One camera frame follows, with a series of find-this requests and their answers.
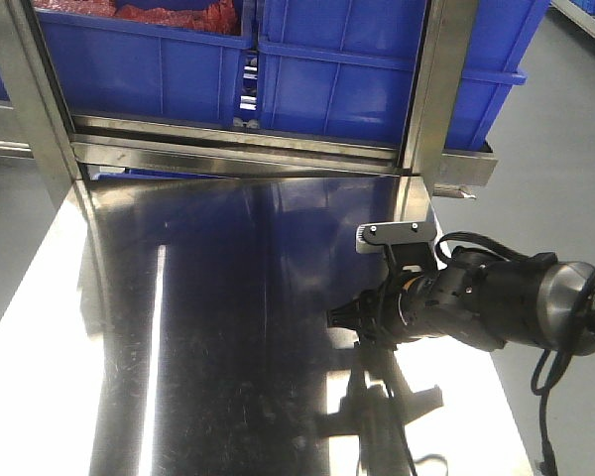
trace black cable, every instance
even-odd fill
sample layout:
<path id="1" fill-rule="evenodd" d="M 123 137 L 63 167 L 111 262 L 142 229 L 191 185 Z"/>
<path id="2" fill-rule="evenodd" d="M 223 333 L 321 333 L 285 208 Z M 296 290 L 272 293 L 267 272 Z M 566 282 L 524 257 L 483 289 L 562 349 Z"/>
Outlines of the black cable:
<path id="1" fill-rule="evenodd" d="M 539 387 L 537 384 L 540 380 L 544 365 L 551 355 L 550 350 L 544 350 L 534 368 L 532 375 L 531 387 L 532 392 L 540 397 L 539 401 L 539 433 L 542 446 L 542 456 L 544 462 L 540 466 L 540 471 L 545 476 L 558 476 L 557 463 L 555 462 L 555 453 L 553 445 L 548 437 L 548 425 L 546 421 L 546 412 L 548 406 L 548 398 L 550 392 L 564 376 L 568 366 L 573 359 L 573 354 L 577 348 L 582 332 L 586 328 L 589 313 L 587 312 L 586 304 L 590 301 L 591 296 L 595 294 L 595 269 L 587 278 L 584 286 L 577 295 L 570 310 L 571 329 L 567 335 L 566 341 L 563 343 L 559 351 L 555 353 L 555 358 L 551 364 L 546 380 Z"/>
<path id="2" fill-rule="evenodd" d="M 420 466 L 420 465 L 427 463 L 429 461 L 438 461 L 439 463 L 441 463 L 443 466 L 445 466 L 445 476 L 449 476 L 449 463 L 447 462 L 447 458 L 445 456 L 443 456 L 442 454 L 437 454 L 437 453 L 427 454 L 423 458 L 416 459 L 415 465 Z"/>
<path id="3" fill-rule="evenodd" d="M 454 233 L 447 233 L 443 235 L 440 240 L 436 242 L 434 247 L 436 251 L 436 257 L 445 264 L 448 264 L 451 261 L 443 250 L 441 249 L 440 245 L 447 241 L 462 241 L 463 243 L 472 243 L 474 245 L 482 246 L 483 248 L 487 248 L 489 251 L 509 260 L 509 261 L 524 261 L 528 258 L 527 255 L 523 255 L 511 248 L 506 247 L 505 245 L 499 243 L 492 238 L 489 238 L 485 235 L 479 235 L 478 233 L 471 233 L 468 231 L 456 231 Z"/>

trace crate rim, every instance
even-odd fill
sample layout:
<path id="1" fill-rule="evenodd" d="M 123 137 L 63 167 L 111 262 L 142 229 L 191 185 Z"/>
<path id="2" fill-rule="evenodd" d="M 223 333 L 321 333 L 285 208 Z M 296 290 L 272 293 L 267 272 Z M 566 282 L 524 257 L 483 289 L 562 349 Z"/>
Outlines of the crate rim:
<path id="1" fill-rule="evenodd" d="M 258 50 L 262 54 L 275 57 L 288 57 L 298 60 L 318 60 L 322 62 L 338 62 L 354 64 L 359 66 L 378 67 L 382 69 L 394 69 L 414 71 L 415 62 L 412 59 L 396 59 L 389 57 L 373 57 L 362 54 L 349 54 L 325 49 L 313 49 L 298 45 L 270 42 L 268 37 L 262 37 L 258 42 Z M 514 72 L 491 71 L 485 69 L 465 68 L 462 73 L 463 79 L 493 82 L 497 84 L 523 85 L 527 82 L 527 74 L 516 68 Z"/>

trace metal frame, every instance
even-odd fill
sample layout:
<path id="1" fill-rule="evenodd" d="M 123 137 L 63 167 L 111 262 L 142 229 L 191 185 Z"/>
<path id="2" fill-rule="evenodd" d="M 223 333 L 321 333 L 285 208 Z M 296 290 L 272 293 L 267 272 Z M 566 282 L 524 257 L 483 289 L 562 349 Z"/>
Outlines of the metal frame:
<path id="1" fill-rule="evenodd" d="M 438 182 L 485 185 L 496 164 L 490 154 L 443 151 L 477 6 L 478 0 L 430 1 L 409 128 L 397 151 L 184 121 L 71 117 L 30 1 L 0 0 L 0 72 L 11 98 L 0 101 L 0 141 L 29 144 L 56 205 L 80 179 L 79 163 L 236 177 L 413 175 L 423 177 L 429 195 Z M 400 205 L 405 200 L 396 197 Z"/>
<path id="2" fill-rule="evenodd" d="M 429 9 L 399 166 L 421 175 L 430 194 L 439 176 L 477 11 L 478 0 L 433 0 Z"/>
<path id="3" fill-rule="evenodd" d="M 59 207 L 79 169 L 68 140 L 70 115 L 28 0 L 0 0 L 0 72 L 51 200 Z M 4 110 L 0 114 L 8 117 Z"/>

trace gray floor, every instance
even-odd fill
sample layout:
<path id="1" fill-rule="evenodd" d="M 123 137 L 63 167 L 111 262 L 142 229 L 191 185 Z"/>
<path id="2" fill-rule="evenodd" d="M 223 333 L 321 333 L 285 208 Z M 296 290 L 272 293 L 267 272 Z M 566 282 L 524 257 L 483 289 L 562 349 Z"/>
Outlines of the gray floor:
<path id="1" fill-rule="evenodd" d="M 536 34 L 490 143 L 501 159 L 477 201 L 438 199 L 446 231 L 478 231 L 525 253 L 556 251 L 595 263 L 595 43 L 555 12 Z M 0 316 L 53 218 L 35 165 L 0 160 Z M 494 354 L 532 459 L 539 458 L 539 353 Z M 552 394 L 550 430 L 561 475 L 595 476 L 595 356 L 576 359 Z"/>

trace metal table surface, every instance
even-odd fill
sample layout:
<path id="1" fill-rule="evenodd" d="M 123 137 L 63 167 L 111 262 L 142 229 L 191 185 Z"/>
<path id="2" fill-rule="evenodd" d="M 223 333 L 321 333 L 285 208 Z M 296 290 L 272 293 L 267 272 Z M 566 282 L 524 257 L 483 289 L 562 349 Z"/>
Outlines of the metal table surface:
<path id="1" fill-rule="evenodd" d="M 0 324 L 0 475 L 354 474 L 357 438 L 314 429 L 354 340 L 325 311 L 383 279 L 354 233 L 387 218 L 394 185 L 76 185 Z M 415 457 L 533 474 L 487 354 L 441 338 L 397 358 L 413 390 L 443 391 L 408 425 Z"/>

